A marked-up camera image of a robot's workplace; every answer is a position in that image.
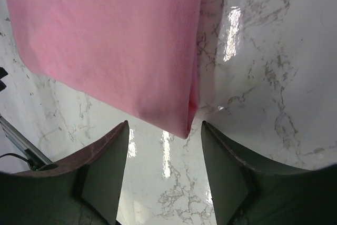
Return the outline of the pink t shirt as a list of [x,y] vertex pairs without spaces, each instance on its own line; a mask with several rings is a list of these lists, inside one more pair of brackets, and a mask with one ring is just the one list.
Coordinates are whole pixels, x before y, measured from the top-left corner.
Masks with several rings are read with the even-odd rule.
[[201,0],[6,0],[22,62],[186,138]]

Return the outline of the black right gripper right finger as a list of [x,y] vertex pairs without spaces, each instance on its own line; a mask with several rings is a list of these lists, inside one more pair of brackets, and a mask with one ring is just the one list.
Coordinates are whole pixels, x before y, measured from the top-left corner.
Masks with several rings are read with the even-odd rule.
[[208,122],[201,140],[217,224],[336,224],[336,165],[273,161]]

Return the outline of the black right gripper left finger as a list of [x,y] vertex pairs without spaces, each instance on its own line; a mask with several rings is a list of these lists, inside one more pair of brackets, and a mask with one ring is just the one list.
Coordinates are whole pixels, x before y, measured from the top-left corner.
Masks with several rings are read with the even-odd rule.
[[37,171],[1,173],[1,224],[117,224],[129,130],[124,121]]

